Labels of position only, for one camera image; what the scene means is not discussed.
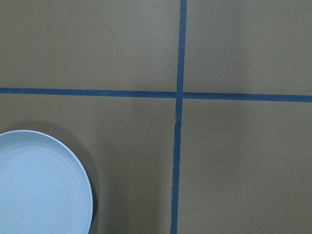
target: horizontal blue tape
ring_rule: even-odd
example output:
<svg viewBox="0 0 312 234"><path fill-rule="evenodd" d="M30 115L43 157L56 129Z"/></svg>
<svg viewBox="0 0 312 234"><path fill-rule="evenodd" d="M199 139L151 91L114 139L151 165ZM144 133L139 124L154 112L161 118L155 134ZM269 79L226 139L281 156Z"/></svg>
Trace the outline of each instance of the horizontal blue tape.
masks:
<svg viewBox="0 0 312 234"><path fill-rule="evenodd" d="M185 99L312 102L312 96L279 94L183 93Z"/></svg>
<svg viewBox="0 0 312 234"><path fill-rule="evenodd" d="M115 91L89 89L34 89L34 88L0 88L2 94L37 94L37 95L70 95L100 97L134 97L134 98L176 98L175 92L156 91Z"/></svg>

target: round plate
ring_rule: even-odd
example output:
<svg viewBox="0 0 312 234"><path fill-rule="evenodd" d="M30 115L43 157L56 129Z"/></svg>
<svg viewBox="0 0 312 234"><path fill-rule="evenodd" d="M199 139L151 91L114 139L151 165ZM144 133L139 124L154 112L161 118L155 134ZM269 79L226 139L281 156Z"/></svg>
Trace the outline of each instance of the round plate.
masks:
<svg viewBox="0 0 312 234"><path fill-rule="evenodd" d="M0 233L88 234L88 176L73 152L40 132L0 135Z"/></svg>

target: blue line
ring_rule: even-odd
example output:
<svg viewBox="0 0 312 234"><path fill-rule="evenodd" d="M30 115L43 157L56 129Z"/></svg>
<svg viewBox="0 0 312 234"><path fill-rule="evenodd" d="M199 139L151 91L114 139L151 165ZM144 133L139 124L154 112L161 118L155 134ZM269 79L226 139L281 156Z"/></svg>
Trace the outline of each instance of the blue line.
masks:
<svg viewBox="0 0 312 234"><path fill-rule="evenodd" d="M177 233L177 219L178 219L181 125L182 125L182 104L183 104L183 78L184 78L184 55L185 55L185 34L186 34L186 9L187 9L187 0L181 0L179 46L178 46L178 59L177 59L176 99L175 99L176 124L175 124L175 139L174 139L174 162L173 162L174 168L173 168L173 181L172 181L170 234Z"/></svg>
<svg viewBox="0 0 312 234"><path fill-rule="evenodd" d="M175 98L175 92L156 91L115 91L89 89L33 89L33 88L0 88L2 94L36 94L36 95L70 95L100 97L135 97L135 98Z"/></svg>
<svg viewBox="0 0 312 234"><path fill-rule="evenodd" d="M187 99L312 102L312 96L278 94L184 93Z"/></svg>

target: gray surface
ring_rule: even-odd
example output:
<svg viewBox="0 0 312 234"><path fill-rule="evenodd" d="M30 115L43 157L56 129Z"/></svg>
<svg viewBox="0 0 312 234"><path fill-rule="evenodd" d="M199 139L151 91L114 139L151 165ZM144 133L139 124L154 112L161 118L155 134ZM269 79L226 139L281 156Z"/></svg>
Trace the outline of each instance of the gray surface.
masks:
<svg viewBox="0 0 312 234"><path fill-rule="evenodd" d="M312 95L312 1L190 0L186 92Z"/></svg>
<svg viewBox="0 0 312 234"><path fill-rule="evenodd" d="M312 104L184 100L179 234L310 234Z"/></svg>
<svg viewBox="0 0 312 234"><path fill-rule="evenodd" d="M0 13L0 87L176 89L178 0L2 0Z"/></svg>
<svg viewBox="0 0 312 234"><path fill-rule="evenodd" d="M175 101L0 95L0 132L49 134L80 159L95 195L90 234L169 233Z"/></svg>

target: vertical blue tape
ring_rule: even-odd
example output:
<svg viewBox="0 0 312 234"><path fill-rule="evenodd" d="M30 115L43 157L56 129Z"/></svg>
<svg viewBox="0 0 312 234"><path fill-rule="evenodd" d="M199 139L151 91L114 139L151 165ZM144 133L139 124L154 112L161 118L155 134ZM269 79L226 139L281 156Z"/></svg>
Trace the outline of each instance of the vertical blue tape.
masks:
<svg viewBox="0 0 312 234"><path fill-rule="evenodd" d="M172 200L171 200L172 219L171 219L170 234L177 233L179 175L180 175L180 149L181 149L181 124L182 124L182 103L183 103L183 77L184 77L184 55L185 55L185 34L186 34L186 9L187 9L187 0L181 0L179 46L178 46L178 60L177 60L176 99L175 99L176 124L175 124L175 138L174 138L174 168L173 168Z"/></svg>

